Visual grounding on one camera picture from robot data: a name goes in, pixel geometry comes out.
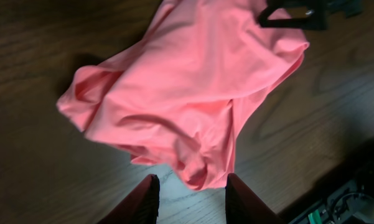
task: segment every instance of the fabric fold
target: fabric fold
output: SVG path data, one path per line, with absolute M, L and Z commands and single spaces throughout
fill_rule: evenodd
M 168 164 L 193 190 L 224 187 L 238 133 L 309 45 L 301 30 L 262 29 L 265 7 L 164 0 L 141 41 L 76 71 L 58 110 L 135 164 Z

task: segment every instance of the pink fabric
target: pink fabric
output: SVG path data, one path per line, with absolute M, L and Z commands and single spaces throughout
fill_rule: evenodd
M 245 121 L 308 47 L 300 30 L 262 29 L 255 18 L 265 7 L 164 0 L 140 42 L 77 70 L 58 109 L 134 164 L 168 164 L 194 190 L 224 187 Z

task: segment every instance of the wooden surface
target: wooden surface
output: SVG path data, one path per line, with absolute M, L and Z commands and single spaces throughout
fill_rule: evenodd
M 302 67 L 245 125 L 236 173 L 275 212 L 374 135 L 374 0 L 307 32 Z M 95 223 L 147 174 L 158 223 L 225 223 L 224 190 L 192 192 L 166 166 L 87 141 L 56 108 L 79 66 L 143 35 L 159 0 L 0 0 L 0 223 Z

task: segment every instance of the wooden table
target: wooden table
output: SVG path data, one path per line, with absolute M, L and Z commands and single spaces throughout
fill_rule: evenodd
M 0 223 L 95 223 L 147 174 L 158 223 L 225 223 L 224 190 L 193 192 L 167 166 L 83 138 L 55 108 L 76 68 L 141 38 L 159 0 L 0 0 Z M 275 212 L 374 135 L 374 0 L 306 32 L 302 67 L 252 115 L 236 173 Z

